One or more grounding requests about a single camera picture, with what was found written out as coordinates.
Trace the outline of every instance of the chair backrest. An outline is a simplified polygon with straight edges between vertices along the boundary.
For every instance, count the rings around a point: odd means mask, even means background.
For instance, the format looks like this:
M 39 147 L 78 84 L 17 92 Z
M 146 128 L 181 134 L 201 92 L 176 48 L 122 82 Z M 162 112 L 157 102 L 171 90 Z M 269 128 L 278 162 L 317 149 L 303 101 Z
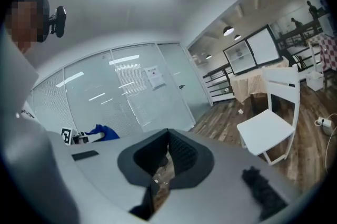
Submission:
M 300 79 L 296 64 L 292 67 L 268 69 L 264 67 L 263 78 L 268 95 L 268 108 L 272 111 L 271 95 L 279 96 L 295 104 L 293 127 L 296 128 L 300 111 Z

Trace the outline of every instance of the chair seat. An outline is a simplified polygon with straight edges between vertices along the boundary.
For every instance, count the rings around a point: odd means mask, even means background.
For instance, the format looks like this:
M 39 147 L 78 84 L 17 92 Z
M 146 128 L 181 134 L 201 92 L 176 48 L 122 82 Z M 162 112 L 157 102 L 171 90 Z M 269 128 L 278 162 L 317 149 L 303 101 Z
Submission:
M 270 110 L 237 125 L 248 150 L 259 155 L 289 137 L 295 128 Z

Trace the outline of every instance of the red and white checkered tablecloth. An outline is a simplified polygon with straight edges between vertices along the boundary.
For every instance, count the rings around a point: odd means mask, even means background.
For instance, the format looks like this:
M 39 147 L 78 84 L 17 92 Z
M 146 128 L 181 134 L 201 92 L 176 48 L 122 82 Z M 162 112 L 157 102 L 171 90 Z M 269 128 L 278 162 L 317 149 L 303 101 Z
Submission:
M 320 33 L 306 40 L 308 44 L 319 43 L 323 70 L 337 70 L 337 38 Z

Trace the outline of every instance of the power strip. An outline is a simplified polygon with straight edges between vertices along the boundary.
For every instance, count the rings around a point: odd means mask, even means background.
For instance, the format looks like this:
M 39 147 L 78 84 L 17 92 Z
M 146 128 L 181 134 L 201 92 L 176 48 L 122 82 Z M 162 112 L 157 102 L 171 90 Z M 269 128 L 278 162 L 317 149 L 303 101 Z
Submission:
M 323 118 L 323 117 L 318 117 L 317 124 L 318 125 L 323 125 L 326 128 L 330 128 L 331 127 L 331 120 Z

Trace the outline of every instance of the blue cloth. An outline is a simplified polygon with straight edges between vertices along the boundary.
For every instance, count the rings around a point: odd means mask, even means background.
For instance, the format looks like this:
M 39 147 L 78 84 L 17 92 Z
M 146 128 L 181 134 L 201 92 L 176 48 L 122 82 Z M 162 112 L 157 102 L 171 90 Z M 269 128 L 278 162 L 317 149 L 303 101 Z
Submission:
M 91 134 L 97 134 L 100 132 L 104 133 L 104 137 L 100 139 L 100 141 L 109 141 L 109 140 L 115 140 L 115 139 L 120 138 L 113 129 L 105 125 L 96 125 L 96 128 L 94 128 L 92 131 L 86 134 L 91 135 Z

